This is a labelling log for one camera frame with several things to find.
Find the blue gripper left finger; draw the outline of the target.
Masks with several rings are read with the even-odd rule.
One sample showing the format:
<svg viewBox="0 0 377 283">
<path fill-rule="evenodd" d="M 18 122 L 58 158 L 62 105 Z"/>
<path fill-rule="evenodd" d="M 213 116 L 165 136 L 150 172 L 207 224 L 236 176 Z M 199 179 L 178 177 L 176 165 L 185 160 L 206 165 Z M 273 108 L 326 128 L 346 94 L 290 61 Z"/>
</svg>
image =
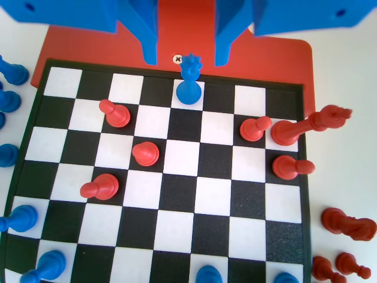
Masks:
<svg viewBox="0 0 377 283">
<path fill-rule="evenodd" d="M 16 21 L 115 33 L 121 22 L 141 43 L 144 61 L 157 64 L 157 1 L 13 0 L 1 7 Z"/>
</svg>

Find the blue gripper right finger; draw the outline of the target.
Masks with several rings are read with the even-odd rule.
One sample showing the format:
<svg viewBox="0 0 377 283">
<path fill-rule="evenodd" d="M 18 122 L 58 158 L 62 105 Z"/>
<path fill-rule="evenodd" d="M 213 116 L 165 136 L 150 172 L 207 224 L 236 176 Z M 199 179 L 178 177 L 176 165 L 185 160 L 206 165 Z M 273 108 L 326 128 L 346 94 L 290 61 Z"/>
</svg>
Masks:
<svg viewBox="0 0 377 283">
<path fill-rule="evenodd" d="M 229 61 L 232 43 L 250 24 L 254 35 L 357 25 L 376 1 L 216 1 L 215 65 Z"/>
</svg>

